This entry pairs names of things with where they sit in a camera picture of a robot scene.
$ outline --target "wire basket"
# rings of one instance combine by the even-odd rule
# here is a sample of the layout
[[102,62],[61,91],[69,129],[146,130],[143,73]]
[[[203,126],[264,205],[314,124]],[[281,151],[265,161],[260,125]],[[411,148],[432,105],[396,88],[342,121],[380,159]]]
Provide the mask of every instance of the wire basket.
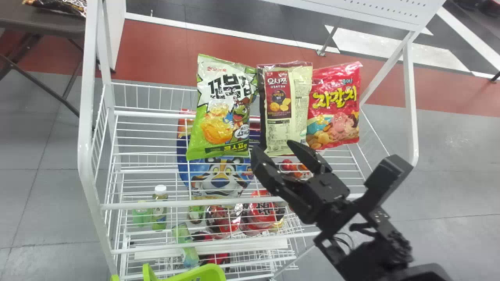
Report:
[[[109,94],[114,102],[111,108],[105,106]],[[104,190],[104,195],[99,197],[100,209],[110,238],[110,253],[121,280],[142,280],[143,264],[149,264],[158,278],[189,270],[184,268],[182,258],[182,248],[187,244],[177,244],[171,228],[186,223],[191,234],[207,230],[205,219],[199,224],[188,219],[190,206],[283,201],[280,197],[261,196],[265,188],[255,177],[238,198],[194,200],[189,187],[197,180],[192,179],[189,169],[179,169],[179,157],[183,156],[179,149],[185,150],[188,142],[179,141],[179,137],[189,131],[187,121],[195,117],[194,112],[180,109],[193,108],[196,99],[197,91],[193,88],[113,82],[111,87],[102,89],[92,137],[91,163],[96,190]],[[250,112],[259,112],[257,102]],[[252,116],[250,122],[259,123],[260,120]],[[359,143],[321,151],[333,172],[351,190],[351,199],[365,192],[365,175],[388,155],[362,110],[359,127]],[[284,159],[299,163],[294,156],[273,157],[276,163]],[[107,173],[103,169],[105,164],[108,165]],[[182,173],[187,173],[188,181],[181,179]],[[98,178],[106,178],[105,186]],[[168,198],[158,202],[153,194],[155,186],[160,184],[166,186]],[[137,222],[140,216],[150,216],[134,214],[134,210],[140,208],[165,208],[165,229],[152,230],[154,222],[151,221]],[[289,262],[297,258],[299,249],[311,246],[306,238],[319,232],[313,225],[302,224],[288,207],[280,208],[283,208],[282,224],[273,231],[248,236],[228,224],[229,233],[224,239],[190,245],[196,248],[201,262],[214,262],[224,257],[220,267],[228,280],[272,278],[285,265],[287,270],[296,270],[298,267],[288,266]]]

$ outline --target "green bottle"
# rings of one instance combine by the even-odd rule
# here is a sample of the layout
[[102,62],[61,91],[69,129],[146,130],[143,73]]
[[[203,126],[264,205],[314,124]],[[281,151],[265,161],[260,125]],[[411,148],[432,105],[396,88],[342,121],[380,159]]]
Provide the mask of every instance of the green bottle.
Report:
[[[154,188],[153,199],[157,201],[166,201],[169,195],[167,194],[167,187],[163,184],[158,184]],[[151,221],[152,229],[160,231],[167,228],[167,207],[156,207],[152,209]]]
[[[172,236],[177,238],[177,244],[191,243],[193,238],[188,229],[188,225],[185,222],[179,223],[177,226],[172,228]],[[184,266],[186,268],[194,268],[198,266],[200,258],[198,257],[198,252],[196,252],[195,247],[185,247],[184,250]]]
[[[137,201],[139,203],[146,203],[145,200]],[[143,227],[151,220],[151,209],[133,209],[132,222],[137,224],[138,227]]]

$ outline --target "cartoon character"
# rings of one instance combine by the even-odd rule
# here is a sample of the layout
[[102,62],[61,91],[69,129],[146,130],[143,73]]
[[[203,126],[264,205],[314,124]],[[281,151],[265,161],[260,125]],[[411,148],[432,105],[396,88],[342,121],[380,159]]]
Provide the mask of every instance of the cartoon character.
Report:
[[344,129],[345,137],[348,139],[352,139],[359,133],[359,131],[360,128],[358,127],[358,119],[356,118],[356,115],[349,114],[347,116],[347,121],[345,122],[345,129]]
[[236,165],[243,164],[243,158],[206,158],[205,163],[210,164],[208,172],[195,175],[191,179],[194,194],[204,191],[208,196],[239,197],[247,188],[248,183],[236,173]]
[[249,108],[249,102],[250,99],[248,97],[245,97],[242,100],[234,100],[235,104],[232,110],[232,124],[233,124],[233,132],[232,132],[232,138],[229,140],[229,143],[234,143],[243,140],[246,137],[238,137],[235,134],[238,132],[237,130],[241,128],[243,125],[247,124],[250,118],[250,108]]
[[235,129],[238,129],[243,124],[249,121],[250,109],[249,109],[250,99],[245,97],[244,99],[236,100],[234,109],[232,110],[232,121],[234,122]]
[[331,123],[329,124],[330,129],[328,129],[328,133],[333,137],[334,140],[343,140],[345,138],[344,131],[346,130],[347,120],[348,116],[344,112],[337,112],[331,118]]

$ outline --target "tiger mascot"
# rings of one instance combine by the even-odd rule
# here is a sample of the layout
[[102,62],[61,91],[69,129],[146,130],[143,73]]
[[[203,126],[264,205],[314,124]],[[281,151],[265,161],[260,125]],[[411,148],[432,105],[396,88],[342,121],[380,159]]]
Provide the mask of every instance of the tiger mascot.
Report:
[[208,171],[191,178],[191,190],[194,196],[206,195],[206,198],[239,197],[248,183],[236,172],[236,165],[244,163],[241,157],[233,159],[206,158],[210,164]]

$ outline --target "bottle cap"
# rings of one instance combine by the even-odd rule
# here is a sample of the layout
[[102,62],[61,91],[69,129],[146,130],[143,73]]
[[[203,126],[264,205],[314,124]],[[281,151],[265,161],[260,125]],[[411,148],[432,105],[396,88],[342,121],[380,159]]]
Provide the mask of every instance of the bottle cap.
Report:
[[158,184],[154,187],[154,194],[165,195],[167,194],[167,187],[163,184]]

